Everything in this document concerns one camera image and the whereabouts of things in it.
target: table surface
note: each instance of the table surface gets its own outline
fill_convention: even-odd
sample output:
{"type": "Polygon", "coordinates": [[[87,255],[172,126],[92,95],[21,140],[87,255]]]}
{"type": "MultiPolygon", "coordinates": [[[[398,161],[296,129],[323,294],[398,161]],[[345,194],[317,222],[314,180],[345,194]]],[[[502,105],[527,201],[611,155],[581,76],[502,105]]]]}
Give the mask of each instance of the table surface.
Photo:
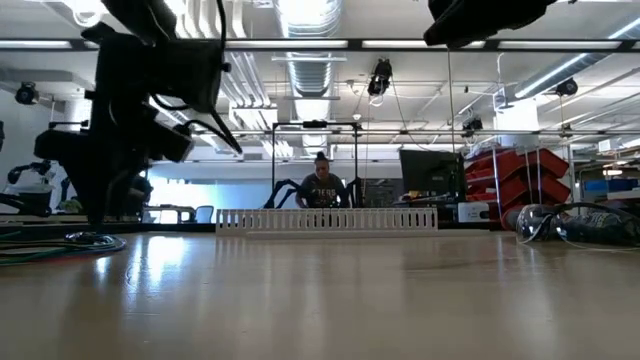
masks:
{"type": "Polygon", "coordinates": [[[0,268],[0,359],[640,358],[639,254],[488,232],[128,238],[0,268]]]}

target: stacked red bins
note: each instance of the stacked red bins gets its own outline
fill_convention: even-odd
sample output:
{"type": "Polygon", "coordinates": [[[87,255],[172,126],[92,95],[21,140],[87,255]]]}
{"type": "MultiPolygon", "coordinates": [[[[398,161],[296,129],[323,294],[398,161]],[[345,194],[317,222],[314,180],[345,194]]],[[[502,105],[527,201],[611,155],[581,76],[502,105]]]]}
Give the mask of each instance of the stacked red bins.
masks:
{"type": "Polygon", "coordinates": [[[496,152],[494,167],[491,151],[480,154],[471,160],[466,168],[467,201],[483,201],[490,206],[491,220],[499,221],[497,196],[500,194],[502,212],[517,206],[531,203],[564,203],[570,189],[558,179],[562,178],[569,164],[547,149],[538,152],[518,154],[515,150],[496,152]],[[499,191],[496,191],[496,175],[499,191]]]}

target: white cable tray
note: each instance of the white cable tray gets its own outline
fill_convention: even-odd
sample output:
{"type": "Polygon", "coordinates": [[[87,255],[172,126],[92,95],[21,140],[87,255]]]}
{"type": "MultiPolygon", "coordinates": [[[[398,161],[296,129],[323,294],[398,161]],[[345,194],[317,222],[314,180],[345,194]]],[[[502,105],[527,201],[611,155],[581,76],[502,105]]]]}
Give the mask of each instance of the white cable tray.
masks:
{"type": "Polygon", "coordinates": [[[420,237],[438,230],[438,210],[221,209],[216,224],[216,235],[247,238],[420,237]]]}

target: chair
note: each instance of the chair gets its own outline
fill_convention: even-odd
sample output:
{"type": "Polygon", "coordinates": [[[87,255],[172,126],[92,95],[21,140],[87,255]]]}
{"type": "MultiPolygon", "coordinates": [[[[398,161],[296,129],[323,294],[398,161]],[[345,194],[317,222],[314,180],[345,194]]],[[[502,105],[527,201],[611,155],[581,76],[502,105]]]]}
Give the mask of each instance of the chair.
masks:
{"type": "Polygon", "coordinates": [[[211,224],[213,206],[200,206],[196,209],[196,223],[211,224]]]}

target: computer monitor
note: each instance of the computer monitor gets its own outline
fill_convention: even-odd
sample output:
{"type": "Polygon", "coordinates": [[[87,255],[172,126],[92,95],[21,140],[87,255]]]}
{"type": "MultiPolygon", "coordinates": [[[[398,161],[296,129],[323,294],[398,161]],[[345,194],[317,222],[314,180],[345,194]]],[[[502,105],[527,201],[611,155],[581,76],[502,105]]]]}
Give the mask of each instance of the computer monitor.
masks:
{"type": "Polygon", "coordinates": [[[465,201],[464,158],[460,153],[400,150],[404,189],[465,201]]]}

